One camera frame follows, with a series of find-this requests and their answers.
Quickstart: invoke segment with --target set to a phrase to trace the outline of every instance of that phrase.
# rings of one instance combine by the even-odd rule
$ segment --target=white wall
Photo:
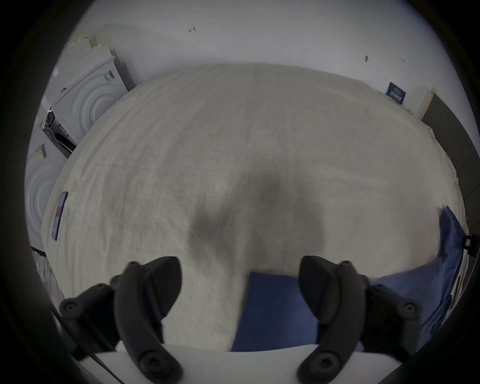
[[[289,64],[362,80],[382,93],[393,82],[413,112],[433,87],[480,152],[453,64],[427,22],[400,0],[97,0],[80,31],[108,44],[133,84],[209,63]]]

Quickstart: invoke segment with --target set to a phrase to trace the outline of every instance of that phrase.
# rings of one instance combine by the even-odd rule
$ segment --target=bed
[[[52,237],[63,192],[57,239]],[[166,73],[112,106],[68,159],[42,242],[66,297],[177,256],[165,342],[231,348],[252,270],[302,256],[380,278],[431,262],[456,171],[431,129],[364,83],[298,67]]]

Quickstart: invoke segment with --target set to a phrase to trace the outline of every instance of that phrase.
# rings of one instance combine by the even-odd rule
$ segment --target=black cable
[[[79,340],[76,339],[75,335],[73,334],[72,330],[68,326],[68,324],[65,322],[63,317],[59,314],[57,311],[57,308],[55,308],[52,305],[52,313],[53,315],[57,318],[58,322],[60,325],[63,327],[63,329],[67,332],[68,336],[72,338],[72,340],[77,343],[77,345],[85,352],[93,361],[95,361],[100,367],[102,367],[104,370],[106,370],[108,373],[110,373],[115,379],[118,380],[119,383],[125,384],[116,374],[114,374],[109,367],[107,367],[102,360],[100,360],[97,356],[95,356],[94,353],[89,351],[89,348],[83,345]]]

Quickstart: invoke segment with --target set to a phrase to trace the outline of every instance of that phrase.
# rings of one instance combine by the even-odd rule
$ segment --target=barcode label
[[[107,81],[107,83],[110,83],[113,79],[115,79],[115,76],[113,75],[112,71],[108,71],[107,73],[104,73],[103,77],[105,77],[105,80]]]
[[[36,155],[40,159],[45,159],[47,157],[47,151],[45,149],[45,144],[39,145],[37,148],[35,148]]]

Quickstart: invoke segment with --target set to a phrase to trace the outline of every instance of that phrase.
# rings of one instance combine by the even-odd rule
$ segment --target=sticker
[[[60,195],[59,204],[57,205],[57,211],[55,212],[55,220],[53,220],[53,228],[52,228],[52,238],[57,241],[60,229],[60,219],[61,214],[63,213],[63,207],[65,206],[65,202],[67,201],[68,192],[62,192]]]
[[[403,99],[405,98],[406,93],[398,88],[395,84],[390,83],[388,86],[388,90],[386,93],[390,96],[393,100],[395,100],[398,104],[403,103]]]
[[[36,155],[40,160],[44,160],[47,157],[47,151],[45,150],[45,144],[39,145],[35,148]]]
[[[112,71],[108,71],[107,73],[104,73],[103,77],[105,77],[105,80],[107,81],[107,83],[110,83],[113,79],[115,79],[115,76],[113,75]]]

